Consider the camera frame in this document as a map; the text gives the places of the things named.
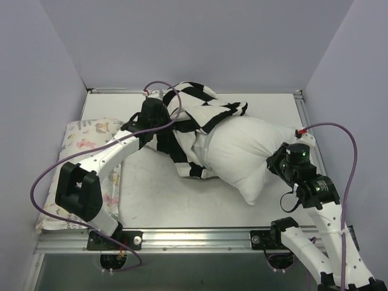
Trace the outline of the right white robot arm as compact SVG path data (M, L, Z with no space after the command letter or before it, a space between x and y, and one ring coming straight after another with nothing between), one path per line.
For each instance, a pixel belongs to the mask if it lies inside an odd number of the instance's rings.
M267 168L290 186L315 224L325 251L291 217L272 221L269 241L286 247L302 262L318 290L387 290L361 259L347 226L342 222L344 203L332 180L317 173L310 162L310 147L284 143L267 159Z

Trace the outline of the black white checkered pillowcase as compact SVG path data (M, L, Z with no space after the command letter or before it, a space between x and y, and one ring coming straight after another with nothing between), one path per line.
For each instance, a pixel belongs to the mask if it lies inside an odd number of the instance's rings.
M181 177L214 177L216 174L207 165L204 157L212 130L231 116L244 115L248 103L223 101L206 85L180 82L162 98L172 118L176 116L179 108L176 93L179 93L181 98L182 109L172 131L157 132L147 145L169 155Z

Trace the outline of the white pillow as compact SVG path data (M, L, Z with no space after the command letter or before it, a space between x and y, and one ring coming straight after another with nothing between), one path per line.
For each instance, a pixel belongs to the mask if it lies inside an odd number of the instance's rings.
M197 134L192 146L204 167L237 188L253 206L270 179L266 159L286 142L297 141L295 129L248 116L227 118L209 134Z

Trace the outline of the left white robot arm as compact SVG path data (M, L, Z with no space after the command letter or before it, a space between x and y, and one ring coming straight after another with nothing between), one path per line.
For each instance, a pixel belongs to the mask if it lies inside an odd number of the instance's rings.
M76 164L67 162L61 166L55 203L101 232L101 242L108 249L117 249L122 244L122 233L120 223L103 208L101 181L170 122L161 99L148 97L141 111L125 123L102 150Z

